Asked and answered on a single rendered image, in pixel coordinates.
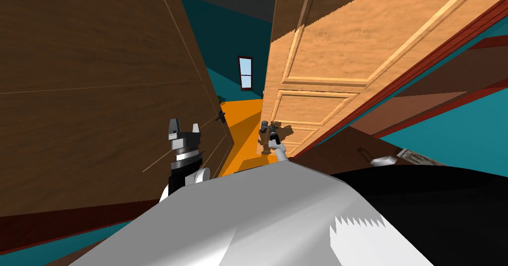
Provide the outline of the dark brown door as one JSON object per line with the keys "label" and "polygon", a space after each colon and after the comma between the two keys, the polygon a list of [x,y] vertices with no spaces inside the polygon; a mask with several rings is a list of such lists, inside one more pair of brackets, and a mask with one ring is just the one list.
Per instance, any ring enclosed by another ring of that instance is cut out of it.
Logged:
{"label": "dark brown door", "polygon": [[232,146],[181,0],[0,0],[0,217],[160,198],[170,119]]}

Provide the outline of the light wooden panelled door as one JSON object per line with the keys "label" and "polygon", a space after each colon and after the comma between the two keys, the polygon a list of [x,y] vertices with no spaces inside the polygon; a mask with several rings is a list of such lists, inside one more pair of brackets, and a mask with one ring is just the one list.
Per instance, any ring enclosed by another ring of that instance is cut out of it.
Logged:
{"label": "light wooden panelled door", "polygon": [[261,118],[301,155],[506,16],[508,0],[276,0]]}

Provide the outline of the red framed window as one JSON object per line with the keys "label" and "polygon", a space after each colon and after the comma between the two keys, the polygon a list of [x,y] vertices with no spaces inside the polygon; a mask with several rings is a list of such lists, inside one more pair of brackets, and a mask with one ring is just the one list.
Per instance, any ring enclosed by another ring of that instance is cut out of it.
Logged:
{"label": "red framed window", "polygon": [[253,89],[253,59],[252,57],[238,56],[241,90]]}

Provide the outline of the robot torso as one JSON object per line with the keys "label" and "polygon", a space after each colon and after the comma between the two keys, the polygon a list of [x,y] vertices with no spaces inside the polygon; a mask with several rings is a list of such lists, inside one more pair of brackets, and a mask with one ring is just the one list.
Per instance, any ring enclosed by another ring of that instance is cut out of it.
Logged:
{"label": "robot torso", "polygon": [[182,187],[70,266],[433,266],[342,180],[282,161]]}

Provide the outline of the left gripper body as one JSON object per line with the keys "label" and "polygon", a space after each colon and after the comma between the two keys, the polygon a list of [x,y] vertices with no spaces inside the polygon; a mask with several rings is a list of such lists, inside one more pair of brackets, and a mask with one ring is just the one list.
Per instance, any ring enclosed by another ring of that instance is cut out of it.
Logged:
{"label": "left gripper body", "polygon": [[182,148],[186,149],[198,149],[200,145],[201,133],[197,132],[181,132],[172,133],[172,150],[178,150]]}

